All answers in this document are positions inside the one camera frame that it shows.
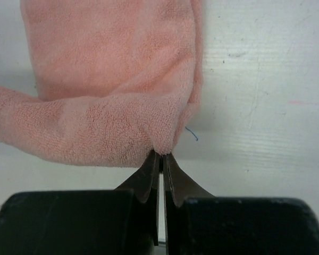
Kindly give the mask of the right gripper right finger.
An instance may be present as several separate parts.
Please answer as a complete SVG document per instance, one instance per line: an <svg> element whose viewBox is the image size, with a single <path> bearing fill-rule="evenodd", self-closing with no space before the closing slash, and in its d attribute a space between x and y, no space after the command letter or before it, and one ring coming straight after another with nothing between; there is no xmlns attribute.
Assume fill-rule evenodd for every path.
<svg viewBox="0 0 319 255"><path fill-rule="evenodd" d="M163 156L167 254L319 254L319 222L296 198L216 197Z"/></svg>

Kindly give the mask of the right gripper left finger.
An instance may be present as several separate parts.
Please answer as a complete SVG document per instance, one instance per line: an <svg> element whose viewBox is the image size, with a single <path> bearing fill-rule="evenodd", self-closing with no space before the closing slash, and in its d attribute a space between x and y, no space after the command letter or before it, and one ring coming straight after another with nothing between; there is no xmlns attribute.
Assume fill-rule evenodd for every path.
<svg viewBox="0 0 319 255"><path fill-rule="evenodd" d="M153 254L160 156L113 190L19 192L0 209L0 254Z"/></svg>

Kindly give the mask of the pink towel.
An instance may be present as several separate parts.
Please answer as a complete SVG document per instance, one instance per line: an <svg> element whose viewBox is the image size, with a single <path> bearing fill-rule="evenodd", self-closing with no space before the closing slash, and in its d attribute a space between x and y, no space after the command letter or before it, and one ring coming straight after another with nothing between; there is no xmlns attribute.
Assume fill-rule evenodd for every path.
<svg viewBox="0 0 319 255"><path fill-rule="evenodd" d="M37 97L0 86L0 141L44 160L137 167L199 109L202 1L21 1Z"/></svg>

